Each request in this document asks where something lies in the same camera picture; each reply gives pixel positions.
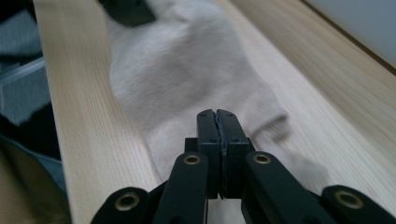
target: table surface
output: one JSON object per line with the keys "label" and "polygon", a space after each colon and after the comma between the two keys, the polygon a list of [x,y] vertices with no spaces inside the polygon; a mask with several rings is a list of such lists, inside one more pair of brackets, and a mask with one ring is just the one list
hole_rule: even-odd
{"label": "table surface", "polygon": [[[330,184],[358,189],[396,215],[396,77],[300,1],[216,2],[290,113],[292,131],[280,144],[326,166]],[[151,190],[159,179],[111,92],[102,9],[35,0],[35,10],[72,217],[89,223],[115,190]]]}

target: wooden board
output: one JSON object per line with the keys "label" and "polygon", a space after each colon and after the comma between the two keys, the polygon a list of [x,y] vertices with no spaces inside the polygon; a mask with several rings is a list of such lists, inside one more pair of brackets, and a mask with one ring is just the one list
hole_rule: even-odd
{"label": "wooden board", "polygon": [[[250,62],[290,113],[292,133],[281,145],[326,166],[331,184],[361,190],[395,215],[391,159],[395,155],[386,146],[395,140],[390,138],[396,129],[392,100],[396,93],[387,70],[293,1],[260,1],[276,6],[268,10],[284,17],[268,21],[268,26],[273,24],[270,28],[257,24],[262,33],[233,5],[217,2],[235,25]],[[35,0],[35,10],[73,220],[89,223],[114,190],[152,189],[158,179],[133,122],[113,98],[108,82],[110,48],[99,6],[94,1]],[[265,9],[260,11],[250,13],[259,21]],[[277,35],[276,29],[283,33]],[[298,39],[303,45],[281,48],[285,39],[292,43]],[[320,48],[323,42],[327,51]],[[354,76],[343,76],[341,69]],[[360,74],[378,75],[367,79]],[[370,125],[381,132],[369,133],[364,127]],[[378,143],[380,139],[388,139],[386,145]]]}

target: cloth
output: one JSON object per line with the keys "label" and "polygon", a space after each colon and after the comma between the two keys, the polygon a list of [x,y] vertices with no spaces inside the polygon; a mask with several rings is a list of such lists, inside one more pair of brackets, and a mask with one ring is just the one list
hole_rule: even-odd
{"label": "cloth", "polygon": [[66,195],[43,166],[50,163],[56,162],[0,135],[2,223],[71,223]]}
{"label": "cloth", "polygon": [[0,142],[7,142],[37,160],[56,186],[66,193],[51,104],[38,109],[19,126],[0,115]]}
{"label": "cloth", "polygon": [[0,58],[31,58],[39,54],[40,35],[27,10],[0,23]]}
{"label": "cloth", "polygon": [[[300,164],[298,156],[273,142],[288,132],[287,113],[248,63],[221,8],[208,0],[148,4],[155,22],[130,28],[107,17],[109,78],[115,97],[146,138],[161,179],[183,153],[184,139],[196,136],[195,117],[206,109],[235,113],[257,150],[283,150],[277,156],[290,170]],[[298,170],[302,179],[305,171],[316,170]],[[208,223],[245,223],[239,203],[209,201]]]}

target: metal rivet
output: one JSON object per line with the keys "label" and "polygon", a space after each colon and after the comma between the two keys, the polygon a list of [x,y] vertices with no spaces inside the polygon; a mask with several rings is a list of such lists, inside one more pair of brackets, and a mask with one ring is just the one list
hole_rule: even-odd
{"label": "metal rivet", "polygon": [[256,155],[253,157],[253,160],[260,164],[267,164],[267,163],[271,162],[271,158],[269,158],[265,155]]}
{"label": "metal rivet", "polygon": [[201,158],[194,155],[190,155],[190,156],[186,156],[183,161],[188,165],[195,165],[201,161]]}
{"label": "metal rivet", "polygon": [[345,190],[338,190],[334,193],[335,199],[345,207],[360,209],[363,207],[363,201],[353,193]]}
{"label": "metal rivet", "polygon": [[135,208],[139,204],[140,198],[135,192],[127,192],[122,194],[115,203],[116,208],[123,212]]}

